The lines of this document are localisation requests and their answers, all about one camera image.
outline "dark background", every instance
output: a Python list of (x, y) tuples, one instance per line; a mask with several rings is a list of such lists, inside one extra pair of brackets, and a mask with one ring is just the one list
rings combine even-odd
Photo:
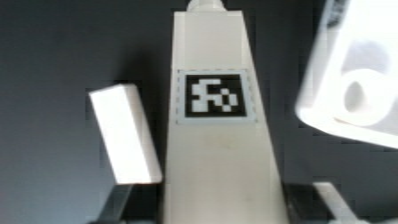
[[(333, 181), (358, 215), (383, 220), (398, 216), (398, 151), (330, 136), (294, 113), (322, 5), (226, 1), (248, 17), (285, 184)], [(141, 87), (164, 165), (173, 12), (186, 7), (186, 0), (0, 0), (3, 223), (99, 218), (115, 176), (88, 92), (115, 83)], [(129, 216), (154, 219), (163, 186), (138, 189)]]

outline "white surface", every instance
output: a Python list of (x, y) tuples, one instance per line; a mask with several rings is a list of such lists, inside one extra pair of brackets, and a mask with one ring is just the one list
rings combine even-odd
[(163, 172), (136, 85), (91, 92), (118, 184), (157, 183)]
[(398, 19), (395, 0), (351, 0), (322, 29), (298, 102), (303, 121), (328, 133), (398, 148)]
[[(179, 123), (186, 71), (246, 71), (257, 121)], [(166, 224), (287, 224), (287, 206), (242, 12), (179, 12)]]

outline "white object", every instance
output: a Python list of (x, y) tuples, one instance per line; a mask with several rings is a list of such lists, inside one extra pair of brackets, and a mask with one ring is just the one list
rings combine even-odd
[(90, 95), (116, 182), (159, 183), (163, 171), (138, 87), (116, 85)]
[(189, 11), (226, 11), (221, 0), (193, 0), (189, 4)]
[(328, 133), (398, 148), (398, 1), (349, 0), (331, 27), (330, 10), (298, 115)]
[(386, 220), (383, 222), (379, 222), (378, 224), (398, 224), (398, 219), (392, 219), (392, 220)]
[(333, 223), (347, 223), (347, 224), (360, 223), (358, 216), (347, 205), (346, 199), (340, 195), (340, 192), (335, 188), (333, 183), (317, 182), (314, 185), (315, 185), (319, 194), (322, 196), (324, 202), (328, 204), (328, 207), (331, 209), (333, 215), (337, 217), (337, 220), (333, 221)]
[(175, 14), (164, 223), (287, 224), (244, 17), (212, 2)]

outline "white block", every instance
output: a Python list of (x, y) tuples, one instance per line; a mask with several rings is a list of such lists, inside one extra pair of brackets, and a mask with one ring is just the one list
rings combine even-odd
[(340, 23), (321, 28), (296, 111), (333, 135), (398, 149), (397, 11), (397, 0), (347, 1)]
[(163, 171), (136, 85), (90, 93), (118, 184), (157, 183)]

